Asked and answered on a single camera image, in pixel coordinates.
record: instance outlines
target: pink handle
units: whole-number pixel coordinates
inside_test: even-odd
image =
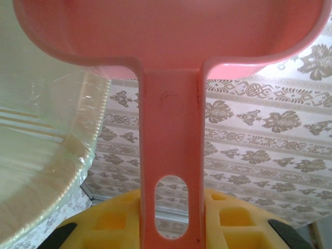
[[[150,71],[140,80],[141,248],[205,248],[205,85],[198,71]],[[155,226],[155,191],[167,175],[188,187],[189,226],[178,239]]]

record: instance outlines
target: circular indentation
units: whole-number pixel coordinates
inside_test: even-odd
[[[183,107],[183,101],[176,93],[166,93],[160,98],[160,109],[166,115],[178,116]]]

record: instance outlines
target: clear plastic cover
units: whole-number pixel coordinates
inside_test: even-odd
[[[87,176],[109,81],[60,62],[0,2],[0,247],[65,204]]]

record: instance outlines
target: plastic dustpan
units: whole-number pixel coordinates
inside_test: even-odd
[[[28,37],[60,60],[140,81],[141,248],[204,248],[204,81],[240,78],[310,45],[331,0],[14,0]],[[155,227],[155,188],[188,186],[189,226]]]

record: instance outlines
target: lace tablecloth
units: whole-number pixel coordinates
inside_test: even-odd
[[[137,95],[136,80],[112,82],[86,180],[95,195],[140,186]],[[206,187],[294,227],[332,214],[332,16],[298,56],[245,79],[208,80],[206,97]],[[176,177],[157,192],[159,206],[186,209],[186,186]]]

